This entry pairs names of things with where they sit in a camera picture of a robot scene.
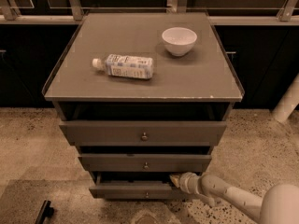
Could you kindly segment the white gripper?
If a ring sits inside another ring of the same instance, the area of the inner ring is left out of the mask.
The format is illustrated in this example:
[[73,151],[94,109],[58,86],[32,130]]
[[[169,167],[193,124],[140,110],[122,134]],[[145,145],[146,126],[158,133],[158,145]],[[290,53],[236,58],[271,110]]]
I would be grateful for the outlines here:
[[176,188],[180,188],[188,194],[199,195],[202,193],[201,177],[195,173],[188,172],[182,175],[170,175],[170,180]]

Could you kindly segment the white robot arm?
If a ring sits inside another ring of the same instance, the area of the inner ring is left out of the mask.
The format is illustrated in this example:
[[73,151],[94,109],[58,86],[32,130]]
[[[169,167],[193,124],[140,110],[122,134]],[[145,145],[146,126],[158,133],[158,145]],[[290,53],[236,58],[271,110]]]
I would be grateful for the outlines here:
[[299,188],[295,185],[278,184],[259,197],[211,174],[171,174],[170,180],[211,207],[226,201],[257,224],[299,224]]

